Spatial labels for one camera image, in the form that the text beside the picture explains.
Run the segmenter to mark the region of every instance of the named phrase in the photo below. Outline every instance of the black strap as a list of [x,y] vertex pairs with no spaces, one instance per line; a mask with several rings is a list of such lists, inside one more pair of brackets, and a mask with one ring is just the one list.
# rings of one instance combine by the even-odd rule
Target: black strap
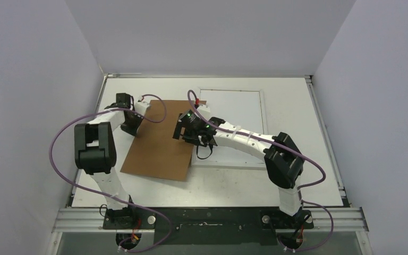
[[209,158],[210,155],[212,155],[212,153],[214,152],[214,146],[211,145],[211,144],[209,144],[209,148],[210,148],[210,154],[209,154],[209,156],[207,156],[207,157],[205,157],[205,158],[200,158],[200,157],[198,156],[198,149],[199,149],[199,147],[200,147],[200,146],[196,146],[196,157],[199,158],[199,159],[207,159],[207,158]]

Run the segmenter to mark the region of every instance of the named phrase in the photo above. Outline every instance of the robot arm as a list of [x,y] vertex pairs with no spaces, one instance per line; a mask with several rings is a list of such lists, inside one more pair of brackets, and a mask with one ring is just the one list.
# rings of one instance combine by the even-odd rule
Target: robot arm
[[[92,121],[78,124],[74,127],[75,163],[83,169],[98,184],[101,191],[113,194],[115,197],[130,201],[130,195],[123,186],[115,171],[116,149],[113,131],[121,127],[123,131],[136,135],[143,118],[142,115],[150,105],[144,101],[133,102],[133,97],[125,93],[116,94],[116,102],[106,107],[109,112],[98,116]],[[110,111],[112,108],[132,109],[137,114],[126,111]],[[107,208],[122,210],[126,204],[105,197]]]
[[[233,133],[216,130],[192,110],[188,110],[179,116],[173,138],[182,137],[185,142],[196,146],[231,147],[264,160],[268,177],[279,189],[279,209],[289,216],[298,213],[302,208],[301,195],[297,187],[300,185],[303,160],[277,146],[251,137],[254,135],[275,141],[299,152],[290,136],[286,133],[280,133],[278,136],[265,135],[241,129],[223,119],[210,117],[210,108],[206,105],[197,105],[196,110],[214,125]],[[247,133],[249,136],[237,134],[237,131]]]

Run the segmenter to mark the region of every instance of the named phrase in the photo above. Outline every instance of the brown cardboard sheet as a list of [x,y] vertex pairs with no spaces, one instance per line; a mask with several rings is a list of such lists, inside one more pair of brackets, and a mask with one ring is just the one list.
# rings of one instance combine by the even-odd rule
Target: brown cardboard sheet
[[[185,181],[193,145],[173,139],[179,113],[190,109],[186,100],[164,100],[167,116],[161,123],[143,120],[132,142],[122,173]],[[159,100],[151,100],[146,117],[159,120],[164,109]]]

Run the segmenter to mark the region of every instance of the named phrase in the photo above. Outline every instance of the white wall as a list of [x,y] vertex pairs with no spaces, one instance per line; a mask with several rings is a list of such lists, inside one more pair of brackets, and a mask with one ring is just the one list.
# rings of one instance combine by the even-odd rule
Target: white wall
[[[0,1],[0,254],[44,254],[71,190],[51,169],[48,145],[64,123],[94,110],[101,81],[63,0]],[[71,138],[55,151],[69,177]]]
[[408,1],[357,0],[313,81],[375,254],[408,254]]
[[355,0],[66,0],[104,72],[313,74]]

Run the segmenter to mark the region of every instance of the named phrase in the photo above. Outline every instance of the bolt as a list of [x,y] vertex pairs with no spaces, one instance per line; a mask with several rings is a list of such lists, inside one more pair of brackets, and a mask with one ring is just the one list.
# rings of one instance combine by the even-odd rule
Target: bolt
[[268,223],[268,222],[270,222],[270,216],[268,216],[268,215],[264,215],[263,217],[262,217],[262,222],[263,223]]
[[156,217],[154,217],[154,216],[152,216],[152,215],[148,217],[148,223],[149,223],[149,224],[152,225],[152,224],[154,224],[155,222],[156,222]]

